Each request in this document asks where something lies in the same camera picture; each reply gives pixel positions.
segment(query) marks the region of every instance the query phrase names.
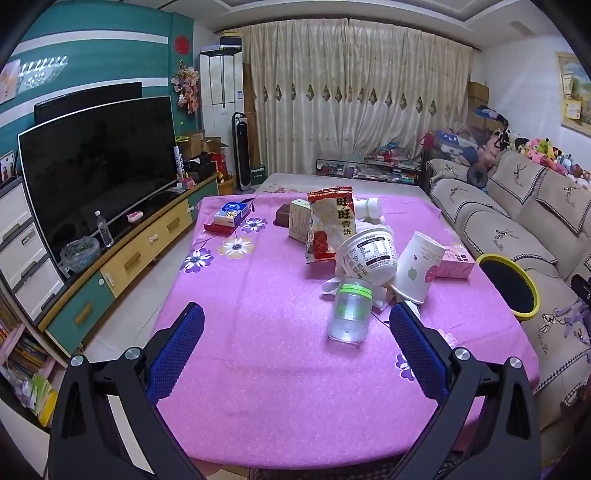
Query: plush toy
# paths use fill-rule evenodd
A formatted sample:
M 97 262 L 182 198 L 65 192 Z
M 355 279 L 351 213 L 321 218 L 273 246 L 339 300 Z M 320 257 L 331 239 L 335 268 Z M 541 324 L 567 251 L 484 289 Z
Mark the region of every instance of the plush toy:
M 495 164 L 496 156 L 499 154 L 499 149 L 496 146 L 498 140 L 499 137 L 492 135 L 486 145 L 478 148 L 478 163 L 487 171 Z

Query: drawer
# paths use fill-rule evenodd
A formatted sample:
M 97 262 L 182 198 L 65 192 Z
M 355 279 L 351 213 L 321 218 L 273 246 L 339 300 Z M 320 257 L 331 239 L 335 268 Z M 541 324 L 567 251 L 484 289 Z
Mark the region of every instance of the drawer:
M 217 197 L 218 195 L 217 180 L 212 180 L 207 185 L 188 196 L 187 200 L 189 201 L 189 210 L 191 211 L 193 222 L 197 220 L 197 215 L 199 214 L 197 204 L 201 202 L 201 199 L 204 197 Z
M 31 217 L 24 186 L 18 183 L 0 197 L 0 245 L 10 240 L 12 234 Z
M 142 231 L 100 268 L 115 297 L 118 297 L 167 245 L 156 224 L 157 222 L 154 222 Z
M 30 319 L 36 322 L 42 309 L 58 295 L 63 286 L 60 274 L 51 263 L 49 255 L 45 255 L 25 275 L 24 283 L 14 295 Z
M 107 282 L 97 272 L 68 300 L 47 330 L 64 350 L 73 354 L 114 301 Z
M 0 251 L 0 271 L 10 288 L 14 288 L 31 265 L 39 262 L 47 253 L 33 219 L 29 219 L 25 225 Z

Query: plastic cup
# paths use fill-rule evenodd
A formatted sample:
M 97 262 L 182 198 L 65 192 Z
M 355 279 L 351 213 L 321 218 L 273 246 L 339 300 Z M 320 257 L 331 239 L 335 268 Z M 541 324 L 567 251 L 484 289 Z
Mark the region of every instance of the plastic cup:
M 384 285 L 396 275 L 394 234 L 383 225 L 368 228 L 347 239 L 336 251 L 335 260 L 349 277 Z

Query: cardboard box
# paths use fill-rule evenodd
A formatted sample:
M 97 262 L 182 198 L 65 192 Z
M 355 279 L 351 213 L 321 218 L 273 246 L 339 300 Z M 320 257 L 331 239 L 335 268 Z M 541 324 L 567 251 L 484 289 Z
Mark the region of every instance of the cardboard box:
M 468 278 L 474 268 L 474 260 L 463 247 L 446 247 L 436 277 Z
M 292 200 L 290 203 L 290 237 L 303 244 L 306 243 L 311 214 L 310 202 L 307 200 Z
M 479 98 L 488 103 L 488 87 L 478 82 L 468 82 L 468 98 Z

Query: sofa cushion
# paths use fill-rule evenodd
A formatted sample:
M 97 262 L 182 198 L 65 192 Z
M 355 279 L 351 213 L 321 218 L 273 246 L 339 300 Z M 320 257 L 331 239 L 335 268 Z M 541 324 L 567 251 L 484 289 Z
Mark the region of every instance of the sofa cushion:
M 515 219 L 544 169 L 522 155 L 506 150 L 499 157 L 495 174 L 486 184 L 488 195 Z
M 550 170 L 540 178 L 536 200 L 549 208 L 577 235 L 591 207 L 591 194 L 568 177 Z
M 535 194 L 525 202 L 517 221 L 554 255 L 562 278 L 567 278 L 591 246 L 584 232 L 575 235 Z
M 482 190 L 460 180 L 441 179 L 433 187 L 431 198 L 451 223 L 456 223 L 458 213 L 462 207 L 468 204 L 474 204 L 470 205 L 470 207 L 478 208 L 479 210 L 492 209 L 501 215 L 509 216 L 501 205 Z
M 427 162 L 433 174 L 431 175 L 430 186 L 433 186 L 441 179 L 456 179 L 466 181 L 466 172 L 468 167 L 459 163 L 445 160 L 444 158 L 434 158 Z
M 540 310 L 521 327 L 540 360 L 540 383 L 534 394 L 540 428 L 545 428 L 577 401 L 577 393 L 589 377 L 589 346 L 584 343 L 589 341 L 589 334 L 580 322 L 568 325 L 573 311 L 565 310 L 577 296 L 561 278 L 531 269 L 527 273 L 540 293 Z
M 480 254 L 499 254 L 513 261 L 536 258 L 556 265 L 554 255 L 536 237 L 520 224 L 497 212 L 473 212 L 466 220 L 460 237 Z

